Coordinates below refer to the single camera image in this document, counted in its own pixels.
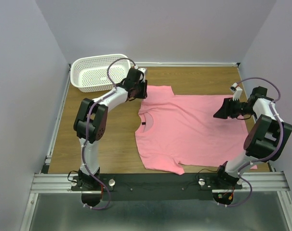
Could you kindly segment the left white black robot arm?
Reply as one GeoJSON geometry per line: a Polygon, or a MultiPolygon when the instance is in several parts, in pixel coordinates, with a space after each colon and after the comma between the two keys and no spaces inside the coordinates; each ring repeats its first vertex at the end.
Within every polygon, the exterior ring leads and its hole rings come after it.
{"type": "Polygon", "coordinates": [[[81,166],[78,178],[72,181],[77,186],[94,190],[102,185],[98,181],[100,167],[97,156],[108,113],[122,103],[147,97],[146,73],[144,67],[130,68],[126,78],[116,84],[116,88],[93,100],[82,100],[73,125],[81,145],[81,166]]]}

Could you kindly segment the pink t shirt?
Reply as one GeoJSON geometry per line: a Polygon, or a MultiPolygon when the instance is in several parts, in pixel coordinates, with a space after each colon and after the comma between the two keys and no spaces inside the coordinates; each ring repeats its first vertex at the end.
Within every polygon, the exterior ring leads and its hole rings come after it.
{"type": "Polygon", "coordinates": [[[243,151],[246,123],[218,119],[224,95],[176,95],[149,86],[138,115],[137,149],[146,169],[184,174],[184,166],[218,167],[243,151]]]}

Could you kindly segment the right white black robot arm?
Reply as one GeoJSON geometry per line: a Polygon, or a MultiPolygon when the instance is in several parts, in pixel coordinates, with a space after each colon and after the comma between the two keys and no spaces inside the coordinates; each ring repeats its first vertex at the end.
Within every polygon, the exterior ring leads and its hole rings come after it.
{"type": "Polygon", "coordinates": [[[225,98],[214,118],[228,119],[254,116],[256,122],[245,139],[244,151],[235,159],[220,165],[213,177],[216,187],[235,186],[251,167],[276,161],[292,133],[292,125],[284,122],[275,109],[274,99],[267,97],[267,88],[253,88],[247,102],[225,98]]]}

